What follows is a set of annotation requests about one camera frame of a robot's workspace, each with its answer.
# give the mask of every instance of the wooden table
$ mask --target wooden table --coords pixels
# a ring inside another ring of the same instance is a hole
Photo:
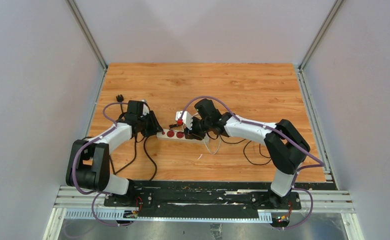
[[[175,115],[194,97],[207,95],[219,98],[236,114],[251,120],[279,122],[290,120],[308,141],[311,153],[318,156],[311,126],[292,64],[236,64],[236,63],[112,63],[93,117],[90,136],[96,136],[111,126],[103,117],[103,108],[116,101],[122,94],[128,100],[145,99],[155,112],[159,124],[168,129],[176,123]],[[196,113],[193,105],[188,111]],[[214,102],[221,113],[225,109]],[[117,119],[119,105],[113,105],[107,115]],[[237,142],[238,138],[224,138]],[[211,140],[215,150],[218,140]],[[243,181],[270,182],[275,174],[272,162],[268,165],[252,165],[243,155],[247,141],[240,144],[221,143],[217,154],[211,155],[203,144],[159,140],[152,136],[146,149],[158,165],[154,180],[180,181]],[[134,157],[134,141],[118,147],[111,155],[115,169],[119,169]],[[265,146],[262,153],[268,156]],[[250,143],[246,155],[254,163],[265,163],[259,154],[259,144]],[[315,162],[307,158],[304,165]],[[143,143],[137,144],[134,163],[118,175],[133,180],[149,179],[154,166],[145,156]],[[299,182],[324,182],[322,168],[303,170]]]

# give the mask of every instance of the red outlet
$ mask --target red outlet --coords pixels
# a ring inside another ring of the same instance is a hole
[[[169,138],[174,137],[174,135],[175,135],[175,131],[173,131],[173,130],[170,130],[167,132],[167,137],[169,137]]]
[[[181,138],[183,138],[185,136],[185,134],[182,132],[182,131],[179,131],[178,133],[176,133],[176,137],[178,138],[178,139],[181,139]]]

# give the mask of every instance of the connector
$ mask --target connector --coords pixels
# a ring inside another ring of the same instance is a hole
[[[117,100],[117,102],[122,103],[125,100],[125,97],[120,94],[115,96],[115,99]]]

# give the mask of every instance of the white power strip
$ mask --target white power strip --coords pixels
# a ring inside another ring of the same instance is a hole
[[[208,143],[210,138],[205,136],[203,140],[186,139],[183,131],[164,130],[163,132],[157,132],[156,137],[160,140],[171,140],[184,143],[204,144]]]

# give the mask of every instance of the gray wall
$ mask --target gray wall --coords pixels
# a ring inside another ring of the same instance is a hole
[[[299,64],[334,0],[77,0],[105,60]]]
[[[365,239],[390,239],[390,0],[347,0],[306,72]]]
[[[41,239],[102,71],[65,1],[0,1],[0,239]]]

